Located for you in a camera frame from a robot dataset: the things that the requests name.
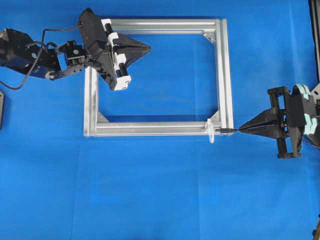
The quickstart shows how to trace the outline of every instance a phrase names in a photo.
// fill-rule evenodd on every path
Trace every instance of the black cable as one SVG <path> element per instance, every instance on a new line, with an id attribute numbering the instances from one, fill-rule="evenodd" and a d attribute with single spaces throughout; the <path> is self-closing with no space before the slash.
<path id="1" fill-rule="evenodd" d="M 37 45 L 37 44 L 41 44 L 40 41 L 33 41 L 31 43 L 28 43 L 27 45 L 25 45 L 26 48 L 30 48 L 31 46 Z"/>
<path id="2" fill-rule="evenodd" d="M 52 46 L 53 48 L 57 48 L 58 45 L 55 44 L 54 42 L 48 42 L 45 46 L 44 46 L 44 51 L 46 54 L 48 54 L 48 50 L 49 50 L 49 46 Z"/>
<path id="3" fill-rule="evenodd" d="M 42 50 L 43 50 L 43 48 L 45 46 L 45 34 L 46 34 L 46 32 L 67 32 L 67 31 L 71 31 L 71 30 L 74 30 L 74 29 L 77 29 L 77 28 L 80 28 L 80 27 L 82 27 L 82 26 L 78 25 L 78 26 L 73 26 L 73 27 L 69 27 L 69 28 L 62 28 L 62 29 L 50 29 L 50 28 L 44 29 L 42 31 L 41 42 L 39 42 L 39 43 L 41 43 L 41 47 L 40 47 L 40 49 L 38 51 L 36 59 L 34 60 L 34 62 L 32 64 L 32 67 L 29 69 L 28 73 L 25 75 L 22 83 L 18 87 L 9 86 L 9 85 L 5 84 L 3 81 L 0 81 L 0 84 L 2 84 L 3 86 L 5 86 L 6 88 L 11 89 L 11 90 L 19 90 L 19 89 L 21 89 L 25 85 L 29 75 L 32 73 L 32 71 L 34 70 L 36 64 L 38 63 L 38 61 L 40 59 L 40 55 L 41 55 Z"/>
<path id="4" fill-rule="evenodd" d="M 222 134 L 231 134 L 231 133 L 235 133 L 237 131 L 239 131 L 239 129 L 235 129 L 235 128 L 218 128 L 216 129 L 216 131 L 222 133 Z"/>
<path id="5" fill-rule="evenodd" d="M 302 140 L 302 142 L 304 142 L 304 143 L 306 143 L 306 144 L 310 144 L 310 145 L 312 145 L 312 146 L 314 146 L 315 148 L 317 148 L 317 149 L 320 150 L 320 146 L 317 146 L 317 145 L 313 144 L 313 143 L 310 142 L 310 141 Z"/>

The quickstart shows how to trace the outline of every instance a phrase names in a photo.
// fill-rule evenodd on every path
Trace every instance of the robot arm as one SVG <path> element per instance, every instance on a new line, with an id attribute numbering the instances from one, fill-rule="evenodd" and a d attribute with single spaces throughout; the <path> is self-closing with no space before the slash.
<path id="1" fill-rule="evenodd" d="M 281 159 L 300 157 L 303 136 L 320 148 L 320 101 L 314 99 L 309 88 L 297 84 L 292 94 L 285 86 L 269 89 L 267 93 L 271 108 L 243 124 L 239 131 L 276 139 Z M 284 99 L 284 109 L 280 108 L 280 97 Z M 286 138 L 290 138 L 292 152 L 288 152 Z"/>
<path id="2" fill-rule="evenodd" d="M 50 80 L 79 73 L 90 66 L 98 71 L 112 91 L 128 88 L 131 76 L 127 67 L 148 53 L 151 47 L 113 32 L 111 20 L 103 26 L 100 16 L 94 14 L 90 8 L 80 15 L 78 27 L 84 47 L 74 40 L 61 46 L 53 42 L 44 44 L 33 41 L 26 33 L 6 28 L 0 32 L 0 66 Z M 43 45 L 41 51 L 37 44 Z M 57 57 L 60 54 L 64 54 L 66 69 L 61 70 Z"/>

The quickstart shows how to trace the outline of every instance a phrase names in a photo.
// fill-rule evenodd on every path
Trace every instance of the aluminum frame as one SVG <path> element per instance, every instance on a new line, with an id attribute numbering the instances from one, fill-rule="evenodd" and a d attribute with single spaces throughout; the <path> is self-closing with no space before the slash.
<path id="1" fill-rule="evenodd" d="M 213 143 L 220 128 L 234 127 L 229 46 L 226 19 L 112 19 L 115 32 L 124 34 L 199 34 L 215 45 L 218 110 L 204 121 L 109 122 L 99 112 L 98 73 L 85 70 L 85 136 L 176 136 L 209 135 Z"/>

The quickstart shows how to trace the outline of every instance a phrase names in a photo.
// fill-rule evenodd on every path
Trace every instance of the metal bracket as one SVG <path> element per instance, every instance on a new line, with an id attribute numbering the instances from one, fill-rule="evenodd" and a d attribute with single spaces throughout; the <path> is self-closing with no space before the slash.
<path id="1" fill-rule="evenodd" d="M 203 36 L 208 39 L 209 42 L 211 42 L 212 44 L 215 43 L 216 39 L 215 39 L 215 34 L 213 31 L 205 31 L 203 33 Z"/>
<path id="2" fill-rule="evenodd" d="M 5 100 L 5 95 L 0 91 L 0 130 L 1 130 L 1 125 L 2 125 L 2 115 L 3 115 L 3 110 L 4 110 L 4 100 Z"/>
<path id="3" fill-rule="evenodd" d="M 102 19 L 102 25 L 108 19 Z M 221 135 L 221 128 L 234 128 L 232 89 L 226 19 L 112 19 L 112 28 L 123 34 L 198 34 L 215 47 L 218 111 L 203 121 L 109 122 L 99 112 L 98 74 L 92 67 L 85 70 L 85 136 L 174 136 Z"/>

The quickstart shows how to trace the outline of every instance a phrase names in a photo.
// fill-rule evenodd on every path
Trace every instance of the wire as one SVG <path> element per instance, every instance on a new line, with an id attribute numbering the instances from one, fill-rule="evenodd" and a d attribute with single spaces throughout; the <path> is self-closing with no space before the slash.
<path id="1" fill-rule="evenodd" d="M 37 44 L 37 43 L 40 44 L 41 43 L 41 47 L 40 47 L 40 49 L 38 51 L 38 54 L 37 54 L 32 66 L 31 66 L 31 68 L 29 69 L 28 73 L 25 75 L 22 83 L 18 87 L 9 86 L 9 85 L 5 84 L 3 81 L 0 81 L 0 84 L 2 84 L 3 86 L 5 86 L 6 88 L 11 89 L 11 90 L 19 90 L 19 89 L 21 89 L 25 85 L 29 75 L 32 73 L 32 71 L 34 70 L 35 66 L 37 65 L 37 63 L 38 63 L 38 61 L 40 59 L 40 55 L 41 55 L 41 53 L 43 51 L 43 48 L 45 46 L 45 34 L 46 34 L 46 32 L 67 32 L 67 31 L 71 31 L 71 30 L 74 30 L 74 29 L 77 29 L 77 28 L 81 28 L 81 27 L 82 27 L 82 25 L 77 25 L 77 26 L 73 26 L 73 27 L 69 27 L 69 28 L 61 28 L 61 29 L 50 29 L 50 28 L 44 29 L 42 31 L 41 42 L 34 42 L 35 44 Z"/>
<path id="2" fill-rule="evenodd" d="M 237 131 L 239 131 L 239 129 L 235 129 L 235 128 L 220 128 L 220 129 L 216 129 L 216 131 L 222 133 L 222 134 L 231 134 L 231 133 L 235 133 Z"/>
<path id="3" fill-rule="evenodd" d="M 26 48 L 30 48 L 31 46 L 37 45 L 37 44 L 41 44 L 40 41 L 33 41 L 31 43 L 28 43 L 27 45 L 25 45 Z"/>
<path id="4" fill-rule="evenodd" d="M 54 42 L 48 42 L 45 46 L 44 46 L 44 51 L 46 54 L 48 54 L 48 50 L 49 50 L 49 46 L 52 46 L 53 48 L 57 48 L 57 44 L 55 44 Z"/>
<path id="5" fill-rule="evenodd" d="M 306 140 L 302 140 L 302 142 L 306 143 L 306 144 L 310 144 L 312 146 L 314 146 L 315 148 L 319 149 L 320 150 L 320 146 L 317 146 L 315 144 L 313 144 L 312 142 L 309 142 L 309 141 L 306 141 Z"/>

